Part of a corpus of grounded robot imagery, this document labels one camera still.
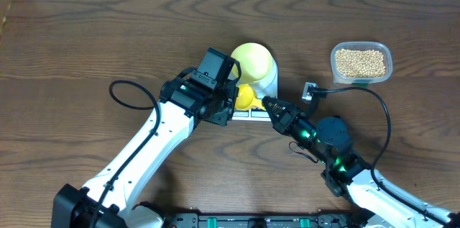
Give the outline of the yellow measuring scoop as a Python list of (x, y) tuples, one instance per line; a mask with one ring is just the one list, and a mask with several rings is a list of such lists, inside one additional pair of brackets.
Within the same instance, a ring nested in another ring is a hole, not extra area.
[(239, 92), (235, 102), (235, 109), (239, 111), (249, 111), (255, 108), (265, 111), (262, 100), (257, 98), (256, 91), (249, 84), (238, 86)]

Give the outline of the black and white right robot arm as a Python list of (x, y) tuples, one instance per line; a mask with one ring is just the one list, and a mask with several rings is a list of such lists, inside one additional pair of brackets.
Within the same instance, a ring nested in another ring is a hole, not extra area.
[(389, 182), (353, 148), (353, 140), (341, 117), (310, 118), (320, 97), (314, 95), (306, 110), (266, 96), (262, 105), (274, 129), (290, 136), (308, 151), (313, 162), (322, 162), (326, 186), (337, 197), (360, 208), (348, 218), (348, 227), (458, 227), (459, 214), (442, 209)]

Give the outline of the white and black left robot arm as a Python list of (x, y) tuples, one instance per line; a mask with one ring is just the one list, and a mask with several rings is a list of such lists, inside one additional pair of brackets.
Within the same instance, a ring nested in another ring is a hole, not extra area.
[(122, 151), (81, 188), (64, 185), (52, 208), (52, 227), (162, 227), (156, 210), (137, 199), (168, 155), (197, 125), (224, 126), (238, 94), (235, 80), (184, 79), (165, 83), (151, 114)]

